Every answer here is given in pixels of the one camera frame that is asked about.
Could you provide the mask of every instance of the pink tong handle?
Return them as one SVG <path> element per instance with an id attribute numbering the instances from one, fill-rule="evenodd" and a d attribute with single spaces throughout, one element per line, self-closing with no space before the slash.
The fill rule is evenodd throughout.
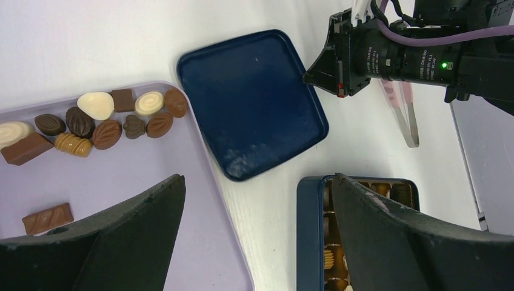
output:
<path id="1" fill-rule="evenodd" d="M 412 104 L 414 103 L 414 96 L 412 93 L 412 84 L 409 82 L 400 82 L 403 91 L 403 98 L 405 98 L 405 103 Z"/>
<path id="2" fill-rule="evenodd" d="M 387 100 L 389 100 L 389 103 L 391 103 L 391 106 L 393 108 L 399 108 L 401 106 L 401 100 L 400 96 L 398 96 L 398 92 L 395 90 L 395 86 L 393 82 L 386 81 L 386 80 L 380 80 L 382 87 L 384 88 L 385 97 L 387 97 Z"/>

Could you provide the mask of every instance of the metal tongs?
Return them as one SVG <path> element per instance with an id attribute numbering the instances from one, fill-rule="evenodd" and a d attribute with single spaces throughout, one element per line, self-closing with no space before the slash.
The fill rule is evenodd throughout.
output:
<path id="1" fill-rule="evenodd" d="M 396 120 L 407 146 L 411 148 L 419 147 L 418 123 L 414 114 L 414 98 L 411 83 L 399 82 L 399 91 L 396 90 L 394 82 L 381 80 L 380 84 L 385 98 L 393 107 L 393 112 L 396 115 Z M 404 107 L 407 112 L 407 120 L 401 107 Z"/>

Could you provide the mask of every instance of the navy blue lid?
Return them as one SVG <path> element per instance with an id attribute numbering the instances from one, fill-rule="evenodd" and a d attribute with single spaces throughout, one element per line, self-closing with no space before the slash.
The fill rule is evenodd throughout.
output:
<path id="1" fill-rule="evenodd" d="M 181 57 L 177 74 L 225 175 L 244 181 L 322 141 L 329 125 L 289 37 L 241 36 Z"/>

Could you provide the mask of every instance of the dark chocolate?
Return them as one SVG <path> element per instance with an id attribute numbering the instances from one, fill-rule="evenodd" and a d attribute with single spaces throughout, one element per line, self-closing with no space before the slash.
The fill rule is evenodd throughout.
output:
<path id="1" fill-rule="evenodd" d="M 66 124 L 72 134 L 80 138 L 91 138 L 95 130 L 95 121 L 83 112 L 79 107 L 74 106 L 66 112 Z"/>
<path id="2" fill-rule="evenodd" d="M 184 94 L 177 88 L 166 91 L 166 94 L 164 94 L 164 105 L 166 105 L 166 109 L 177 118 L 184 117 L 188 107 Z"/>
<path id="3" fill-rule="evenodd" d="M 34 122 L 44 135 L 56 136 L 66 131 L 64 121 L 53 114 L 41 114 L 36 116 Z"/>
<path id="4" fill-rule="evenodd" d="M 129 139 L 139 138 L 145 133 L 144 121 L 134 114 L 127 115 L 123 128 L 125 129 L 125 136 Z"/>
<path id="5" fill-rule="evenodd" d="M 64 203 L 50 209 L 33 213 L 21 219 L 28 235 L 36 235 L 55 227 L 73 222 L 72 210 L 69 203 Z"/>
<path id="6" fill-rule="evenodd" d="M 161 112 L 150 119 L 146 125 L 146 134 L 149 138 L 160 138 L 165 135 L 173 125 L 173 115 Z"/>
<path id="7" fill-rule="evenodd" d="M 7 163 L 21 166 L 53 148 L 53 144 L 37 132 L 29 134 L 17 143 L 4 147 L 0 152 Z"/>
<path id="8" fill-rule="evenodd" d="M 121 124 L 115 120 L 106 120 L 93 132 L 93 146 L 98 150 L 107 150 L 115 145 L 121 136 Z"/>
<path id="9" fill-rule="evenodd" d="M 115 112 L 131 112 L 135 110 L 135 102 L 131 89 L 114 90 L 111 92 L 114 99 Z"/>

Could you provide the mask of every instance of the white connector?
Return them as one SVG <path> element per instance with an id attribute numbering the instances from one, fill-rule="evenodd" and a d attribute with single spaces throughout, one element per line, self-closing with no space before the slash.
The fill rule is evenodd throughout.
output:
<path id="1" fill-rule="evenodd" d="M 372 0 L 353 0 L 352 6 L 352 26 L 356 27 L 359 23 L 358 21 L 366 22 L 367 17 L 370 19 L 374 18 L 374 14 L 371 11 L 371 1 Z M 380 7 L 382 4 L 382 0 L 376 0 L 376 5 Z"/>

